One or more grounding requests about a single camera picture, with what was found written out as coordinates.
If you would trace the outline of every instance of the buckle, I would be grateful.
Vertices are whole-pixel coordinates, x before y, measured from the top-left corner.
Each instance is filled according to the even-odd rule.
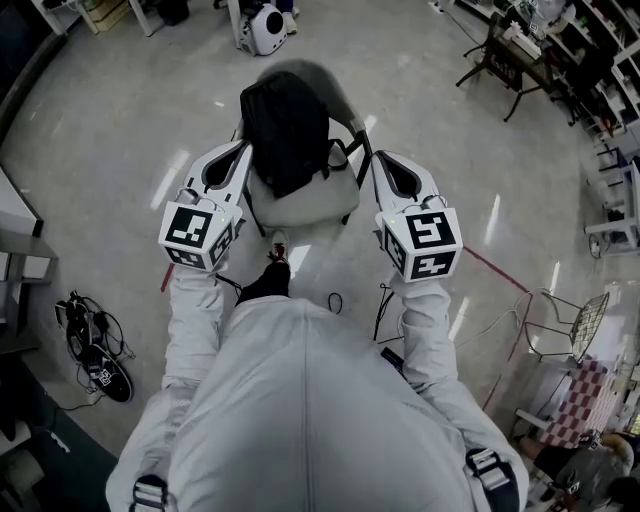
[[[510,482],[502,471],[501,465],[500,457],[488,448],[467,454],[467,466],[473,472],[473,476],[480,479],[482,487],[487,491],[494,491]]]
[[[158,512],[165,510],[167,484],[155,475],[145,475],[133,486],[133,503],[129,512]]]

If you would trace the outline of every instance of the black backpack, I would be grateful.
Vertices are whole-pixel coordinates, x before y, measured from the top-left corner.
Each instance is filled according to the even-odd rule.
[[[321,171],[347,166],[328,165],[329,152],[340,140],[329,140],[329,113],[301,78],[280,71],[256,82],[240,95],[244,137],[253,144],[253,163],[275,197],[304,187]]]

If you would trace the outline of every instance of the gray floor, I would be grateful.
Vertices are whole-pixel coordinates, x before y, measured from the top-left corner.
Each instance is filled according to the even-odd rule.
[[[133,15],[97,37],[79,26],[0,151],[3,167],[45,219],[44,237],[60,257],[54,283],[32,300],[46,354],[75,380],[52,310],[72,289],[111,311],[138,354],[127,363],[136,387],[131,403],[102,400],[74,416],[113,453],[163,373],[169,309],[159,289],[167,269],[156,242],[161,200],[172,197],[198,155],[229,140],[240,91],[279,59],[306,57],[332,69],[368,118],[374,149],[405,154],[429,169],[457,208],[466,245],[524,287],[555,285],[556,293],[585,301],[609,281],[638,275],[635,258],[595,262],[588,254],[582,226],[585,217],[597,218],[599,207],[584,186],[584,176],[597,167],[586,134],[570,128],[543,92],[525,97],[504,123],[515,94],[498,80],[482,74],[457,89],[473,65],[462,57],[473,43],[451,19],[426,0],[302,0],[300,7],[299,34],[263,58],[234,48],[228,15],[208,0],[191,1],[187,21],[151,38]],[[484,37],[482,21],[458,7],[452,13],[473,37]],[[172,175],[164,196],[163,181]],[[368,177],[345,228],[291,233],[302,248],[298,255],[305,254],[293,294],[325,304],[329,293],[341,293],[342,315],[367,332],[379,283],[392,274],[372,234],[376,210]],[[266,251],[248,222],[232,246],[229,277],[248,284],[267,262]],[[516,336],[511,316],[471,339],[522,292],[468,253],[447,286],[452,338],[463,345],[461,379],[481,404],[500,379],[487,411],[506,430],[514,404],[530,398],[526,383],[533,382],[536,358],[521,342],[507,364]],[[392,303],[382,337],[396,335],[399,310]]]

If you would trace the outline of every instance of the shoe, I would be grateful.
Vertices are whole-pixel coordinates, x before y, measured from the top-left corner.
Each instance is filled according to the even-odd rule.
[[[293,19],[293,14],[283,12],[282,17],[284,18],[284,26],[287,29],[287,34],[297,34],[298,25],[296,25],[296,21]]]
[[[289,264],[289,238],[284,231],[276,231],[271,238],[269,258],[274,262],[282,261]]]

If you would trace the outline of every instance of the white robot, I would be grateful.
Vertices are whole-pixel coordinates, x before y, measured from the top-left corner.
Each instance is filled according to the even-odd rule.
[[[177,264],[212,271],[237,237],[240,196],[252,168],[253,148],[236,140],[202,155],[176,201],[167,203],[159,243]],[[380,213],[380,245],[406,282],[449,276],[462,237],[455,209],[447,208],[431,174],[389,151],[374,153],[373,172]]]

